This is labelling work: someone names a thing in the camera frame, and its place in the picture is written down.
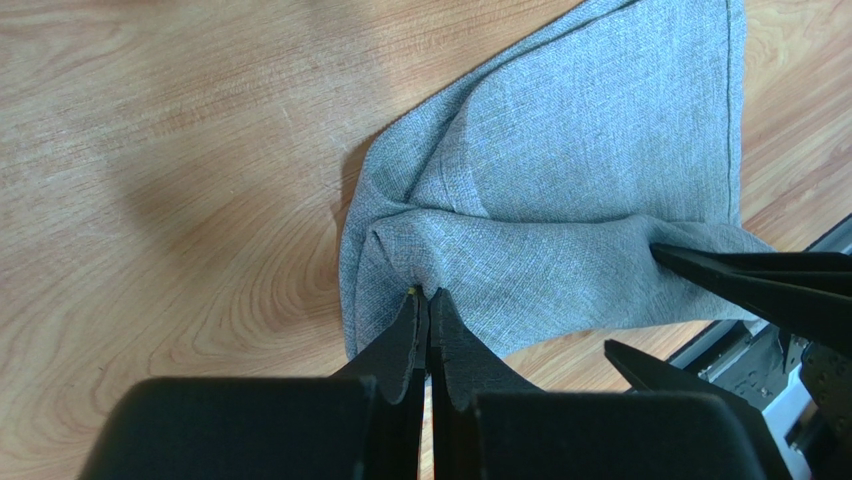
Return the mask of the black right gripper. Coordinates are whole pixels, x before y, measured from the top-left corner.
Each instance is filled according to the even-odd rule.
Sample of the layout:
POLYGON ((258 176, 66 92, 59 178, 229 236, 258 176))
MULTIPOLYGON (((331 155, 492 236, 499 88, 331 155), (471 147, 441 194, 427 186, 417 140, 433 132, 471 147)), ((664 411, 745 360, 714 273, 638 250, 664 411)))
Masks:
POLYGON ((841 354, 851 352, 851 257, 718 254, 665 244, 650 249, 678 276, 800 336, 779 334, 787 377, 775 399, 776 442, 762 413, 733 393, 616 340, 604 342, 608 361, 636 390, 720 399, 767 479, 849 479, 851 360, 841 354))

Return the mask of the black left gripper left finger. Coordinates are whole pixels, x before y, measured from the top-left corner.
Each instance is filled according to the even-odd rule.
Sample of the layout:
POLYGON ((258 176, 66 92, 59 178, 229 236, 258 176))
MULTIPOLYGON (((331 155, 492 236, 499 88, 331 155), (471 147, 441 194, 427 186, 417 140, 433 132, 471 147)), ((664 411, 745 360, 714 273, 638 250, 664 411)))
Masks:
POLYGON ((424 411, 428 300, 408 289, 392 324, 332 376, 373 386, 360 479, 416 479, 424 411))

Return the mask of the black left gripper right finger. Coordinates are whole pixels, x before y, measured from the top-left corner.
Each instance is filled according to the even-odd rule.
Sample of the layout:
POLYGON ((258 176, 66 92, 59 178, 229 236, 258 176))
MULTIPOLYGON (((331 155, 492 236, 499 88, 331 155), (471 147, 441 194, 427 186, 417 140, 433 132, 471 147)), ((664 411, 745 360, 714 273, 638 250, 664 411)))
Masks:
POLYGON ((429 301, 428 316, 434 477, 482 479, 487 435, 480 421, 479 398, 543 390, 509 367, 467 328, 449 290, 436 291, 429 301))

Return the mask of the light grey cloth napkin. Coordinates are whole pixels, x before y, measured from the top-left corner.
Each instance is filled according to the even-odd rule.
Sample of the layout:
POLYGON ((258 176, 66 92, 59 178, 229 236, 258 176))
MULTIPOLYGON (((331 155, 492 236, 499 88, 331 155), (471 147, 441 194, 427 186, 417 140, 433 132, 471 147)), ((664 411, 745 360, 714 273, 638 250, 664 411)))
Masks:
POLYGON ((745 43, 740 1, 586 1, 389 126, 341 240, 348 355, 415 286, 502 357, 747 319, 650 250, 767 250, 740 217, 745 43))

